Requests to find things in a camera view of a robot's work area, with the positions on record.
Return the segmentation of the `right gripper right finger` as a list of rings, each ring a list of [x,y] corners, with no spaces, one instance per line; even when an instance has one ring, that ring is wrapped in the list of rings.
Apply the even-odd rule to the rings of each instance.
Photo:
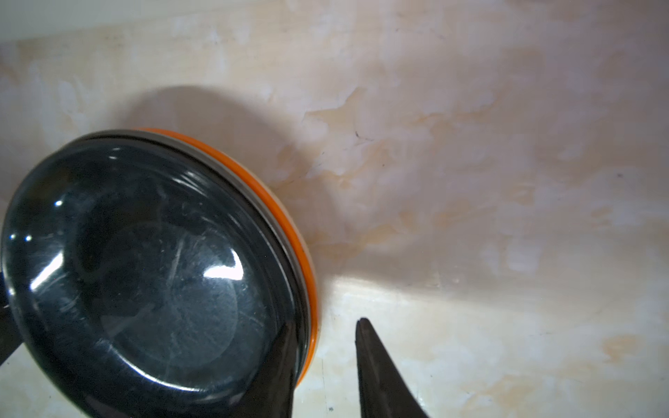
[[[362,417],[427,417],[367,318],[356,324],[355,349]]]

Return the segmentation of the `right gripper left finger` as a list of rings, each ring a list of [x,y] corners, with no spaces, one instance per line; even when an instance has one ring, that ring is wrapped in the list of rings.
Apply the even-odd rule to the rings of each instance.
[[[295,325],[294,322],[286,322],[251,385],[234,407],[231,417],[291,417],[296,355]]]

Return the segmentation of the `black glossy plate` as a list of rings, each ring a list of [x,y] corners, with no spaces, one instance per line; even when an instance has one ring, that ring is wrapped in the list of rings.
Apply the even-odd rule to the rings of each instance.
[[[285,240],[239,183],[145,132],[94,132],[19,183],[1,272],[24,344],[90,417],[226,416],[308,311]]]

